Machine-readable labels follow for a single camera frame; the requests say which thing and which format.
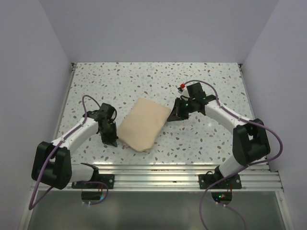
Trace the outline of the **beige surgical drape cloth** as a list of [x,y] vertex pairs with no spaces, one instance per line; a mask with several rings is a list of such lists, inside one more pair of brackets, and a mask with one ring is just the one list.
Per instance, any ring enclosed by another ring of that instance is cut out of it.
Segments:
[[139,98],[118,128],[119,140],[137,152],[149,151],[170,113],[168,107]]

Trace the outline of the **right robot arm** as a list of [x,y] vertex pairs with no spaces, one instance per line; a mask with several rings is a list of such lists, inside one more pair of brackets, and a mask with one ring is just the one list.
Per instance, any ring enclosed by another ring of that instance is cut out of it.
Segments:
[[168,122],[183,121],[194,112],[201,113],[220,123],[232,134],[232,155],[217,166],[212,181],[219,188],[225,188],[231,177],[271,151],[266,129],[261,120],[250,120],[230,110],[219,101],[217,92],[207,95],[204,81],[189,80],[179,86],[180,97],[175,99]]

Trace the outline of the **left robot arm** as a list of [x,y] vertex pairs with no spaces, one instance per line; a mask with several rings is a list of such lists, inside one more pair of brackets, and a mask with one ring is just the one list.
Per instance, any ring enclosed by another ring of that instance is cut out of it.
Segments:
[[95,188],[100,182],[98,168],[88,163],[73,164],[72,154],[91,136],[99,134],[102,143],[117,147],[116,109],[106,103],[88,111],[66,134],[52,142],[41,142],[36,149],[31,177],[56,189],[83,182]]

